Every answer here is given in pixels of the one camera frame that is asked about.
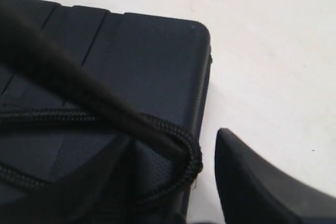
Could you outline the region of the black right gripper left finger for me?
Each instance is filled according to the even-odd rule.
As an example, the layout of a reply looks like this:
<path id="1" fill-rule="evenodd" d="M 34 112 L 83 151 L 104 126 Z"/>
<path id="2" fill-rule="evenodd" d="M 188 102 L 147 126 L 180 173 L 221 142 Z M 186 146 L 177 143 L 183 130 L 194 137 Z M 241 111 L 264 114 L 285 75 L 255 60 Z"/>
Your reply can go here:
<path id="1" fill-rule="evenodd" d="M 134 212 L 136 143 L 128 136 L 43 146 L 39 223 L 139 223 Z"/>

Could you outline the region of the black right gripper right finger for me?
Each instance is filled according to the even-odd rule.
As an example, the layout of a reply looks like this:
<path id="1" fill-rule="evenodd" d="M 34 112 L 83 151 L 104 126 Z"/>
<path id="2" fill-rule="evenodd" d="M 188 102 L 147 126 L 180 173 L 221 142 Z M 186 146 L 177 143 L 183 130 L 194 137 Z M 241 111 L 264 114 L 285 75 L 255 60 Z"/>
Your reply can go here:
<path id="1" fill-rule="evenodd" d="M 226 223 L 335 223 L 335 198 L 282 172 L 229 129 L 217 132 L 215 179 Z"/>

